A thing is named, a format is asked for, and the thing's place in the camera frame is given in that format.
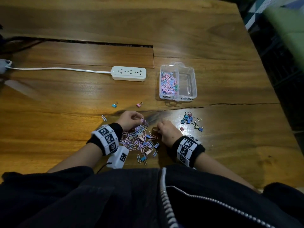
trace clear plastic container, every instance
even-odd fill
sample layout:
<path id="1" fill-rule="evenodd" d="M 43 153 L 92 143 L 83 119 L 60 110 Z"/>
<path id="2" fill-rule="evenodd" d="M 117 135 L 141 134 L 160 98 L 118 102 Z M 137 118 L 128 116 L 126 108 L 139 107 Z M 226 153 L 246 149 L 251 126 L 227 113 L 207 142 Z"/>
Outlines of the clear plastic container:
<path id="1" fill-rule="evenodd" d="M 173 73 L 177 81 L 176 94 L 165 94 L 161 90 L 162 72 Z M 159 97 L 174 101 L 192 101 L 197 97 L 194 69 L 185 67 L 181 62 L 171 62 L 170 65 L 162 65 L 159 75 Z"/>

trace wood grain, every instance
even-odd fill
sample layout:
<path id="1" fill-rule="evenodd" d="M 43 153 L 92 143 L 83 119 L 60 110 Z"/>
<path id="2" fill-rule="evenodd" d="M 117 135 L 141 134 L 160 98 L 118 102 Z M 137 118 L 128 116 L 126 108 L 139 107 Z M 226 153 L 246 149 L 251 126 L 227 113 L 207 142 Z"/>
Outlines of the wood grain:
<path id="1" fill-rule="evenodd" d="M 8 71 L 0 84 L 0 173 L 47 171 L 85 144 L 103 122 L 101 115 L 111 123 L 125 110 L 138 110 L 150 129 L 161 118 L 179 128 L 184 112 L 193 111 L 203 119 L 204 130 L 183 125 L 184 134 L 199 137 L 210 156 L 255 187 L 274 181 L 304 185 L 303 155 L 236 5 L 214 0 L 2 0 L 0 20 L 9 23 L 5 35 L 154 46 L 154 68 L 147 68 L 145 82 L 66 70 Z M 106 50 L 45 43 L 12 60 L 15 67 L 110 71 L 117 53 L 108 59 Z M 150 54 L 130 52 L 121 62 L 151 65 Z M 160 66 L 172 61 L 195 69 L 198 97 L 193 102 L 159 98 Z M 117 108 L 111 107 L 116 101 Z M 139 102 L 144 104 L 137 108 Z M 146 166 L 137 163 L 136 155 L 129 154 L 125 168 L 173 163 L 163 144 Z"/>
<path id="2" fill-rule="evenodd" d="M 131 46 L 42 42 L 6 58 L 14 62 L 154 68 L 153 48 Z"/>
<path id="3" fill-rule="evenodd" d="M 156 57 L 260 60 L 237 6 L 217 0 L 2 0 L 0 19 L 4 36 L 153 45 Z"/>

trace right hand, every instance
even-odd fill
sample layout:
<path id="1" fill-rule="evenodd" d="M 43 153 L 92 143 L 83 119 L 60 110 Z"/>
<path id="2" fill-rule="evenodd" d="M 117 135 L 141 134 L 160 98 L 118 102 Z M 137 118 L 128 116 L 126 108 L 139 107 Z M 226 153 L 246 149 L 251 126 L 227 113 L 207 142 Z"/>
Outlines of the right hand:
<path id="1" fill-rule="evenodd" d="M 163 120 L 157 124 L 158 133 L 162 135 L 162 142 L 166 146 L 172 148 L 174 142 L 177 141 L 183 134 L 168 120 Z"/>

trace white power cord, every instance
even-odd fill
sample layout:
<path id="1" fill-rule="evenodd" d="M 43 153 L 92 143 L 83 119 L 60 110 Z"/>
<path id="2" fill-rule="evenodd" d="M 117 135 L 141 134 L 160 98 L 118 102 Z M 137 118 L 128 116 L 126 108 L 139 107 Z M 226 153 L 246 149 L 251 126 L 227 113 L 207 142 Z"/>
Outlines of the white power cord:
<path id="1" fill-rule="evenodd" d="M 111 71 L 96 71 L 96 70 L 82 70 L 73 68 L 62 67 L 47 67 L 47 68 L 13 68 L 11 67 L 12 61 L 6 59 L 0 59 L 0 74 L 6 72 L 6 69 L 12 70 L 73 70 L 90 73 L 107 73 L 111 74 L 114 80 L 127 80 L 127 81 L 145 81 L 147 70 L 145 68 L 138 67 L 126 67 L 126 66 L 113 66 Z"/>
<path id="2" fill-rule="evenodd" d="M 13 68 L 11 67 L 12 61 L 6 60 L 7 65 L 5 65 L 5 68 L 7 69 L 13 69 L 13 70 L 73 70 L 73 71 L 82 71 L 82 72 L 90 72 L 90 73 L 108 73 L 111 74 L 111 71 L 95 71 L 95 70 L 81 70 L 81 69 L 73 69 L 73 68 L 62 68 L 62 67 L 47 67 L 47 68 Z"/>

